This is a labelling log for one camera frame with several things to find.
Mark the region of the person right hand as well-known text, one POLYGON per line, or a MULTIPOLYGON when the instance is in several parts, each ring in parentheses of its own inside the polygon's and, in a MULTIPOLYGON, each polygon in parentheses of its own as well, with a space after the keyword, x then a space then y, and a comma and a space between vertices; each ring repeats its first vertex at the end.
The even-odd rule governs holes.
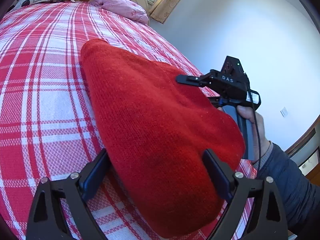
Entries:
MULTIPOLYGON (((251 165, 258 171, 263 166, 260 160, 267 152, 270 141, 265 138, 263 117, 253 111, 251 107, 237 106, 237 113, 249 120, 253 132, 253 158, 251 165)), ((213 122, 212 140, 206 146, 211 148, 221 161, 226 162, 235 171, 246 150, 242 133, 233 118, 219 107, 209 115, 213 122)))

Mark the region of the right forearm dark sleeve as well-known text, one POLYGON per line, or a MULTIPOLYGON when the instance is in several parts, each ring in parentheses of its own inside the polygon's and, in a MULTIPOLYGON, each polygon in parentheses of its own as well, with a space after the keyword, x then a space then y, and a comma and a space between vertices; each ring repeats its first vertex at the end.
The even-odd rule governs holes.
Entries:
POLYGON ((312 184, 288 155, 270 143, 261 158, 258 179, 271 176, 279 190, 285 210, 288 230, 297 239, 319 239, 319 186, 312 184))

